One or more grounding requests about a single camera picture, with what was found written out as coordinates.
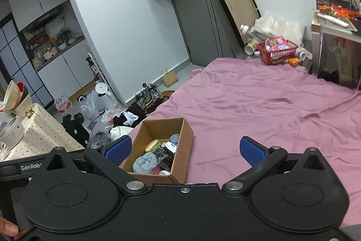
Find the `person's hand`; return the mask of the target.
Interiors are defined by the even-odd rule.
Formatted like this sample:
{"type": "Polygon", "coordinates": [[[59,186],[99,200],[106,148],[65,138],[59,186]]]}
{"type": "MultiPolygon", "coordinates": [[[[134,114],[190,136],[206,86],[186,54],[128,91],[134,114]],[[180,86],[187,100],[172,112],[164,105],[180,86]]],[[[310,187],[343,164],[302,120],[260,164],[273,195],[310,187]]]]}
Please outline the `person's hand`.
{"type": "Polygon", "coordinates": [[[19,231],[18,226],[3,217],[0,217],[0,234],[6,237],[13,237],[15,240],[22,237],[30,230],[30,227],[19,231]]]}

